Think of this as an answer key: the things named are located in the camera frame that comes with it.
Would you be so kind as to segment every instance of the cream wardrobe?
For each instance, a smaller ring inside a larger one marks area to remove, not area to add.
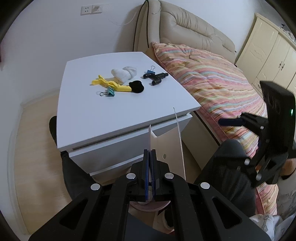
[[[256,13],[251,35],[236,65],[262,97],[260,80],[273,81],[296,95],[296,45],[267,18]]]

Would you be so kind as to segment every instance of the pink round object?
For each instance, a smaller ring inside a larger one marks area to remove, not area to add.
[[[151,202],[144,205],[141,205],[138,202],[130,202],[130,205],[139,211],[156,212],[165,208],[167,205],[169,205],[169,203],[170,201],[156,202],[152,200]]]

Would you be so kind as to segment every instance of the bed frame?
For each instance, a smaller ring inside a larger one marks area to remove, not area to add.
[[[225,34],[196,15],[164,1],[146,0],[142,5],[133,51],[144,52],[157,62],[152,42],[185,44],[235,61],[234,43]],[[182,131],[182,140],[203,169],[222,141],[202,115],[196,111],[191,114],[193,118]]]

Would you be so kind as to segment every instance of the electrical socket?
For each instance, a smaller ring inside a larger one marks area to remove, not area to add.
[[[89,6],[82,6],[80,15],[91,14],[92,5]]]
[[[91,13],[102,13],[103,6],[102,5],[93,5]]]

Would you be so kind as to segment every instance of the bed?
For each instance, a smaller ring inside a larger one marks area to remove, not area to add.
[[[141,7],[133,50],[158,62],[201,104],[182,132],[201,169],[228,138],[237,139],[249,156],[254,155],[257,136],[244,127],[225,128],[217,123],[242,111],[267,116],[262,98],[234,65],[235,45],[225,34],[176,5],[150,0]],[[209,73],[219,78],[209,78]],[[277,193],[277,185],[257,187],[257,212],[276,214]]]

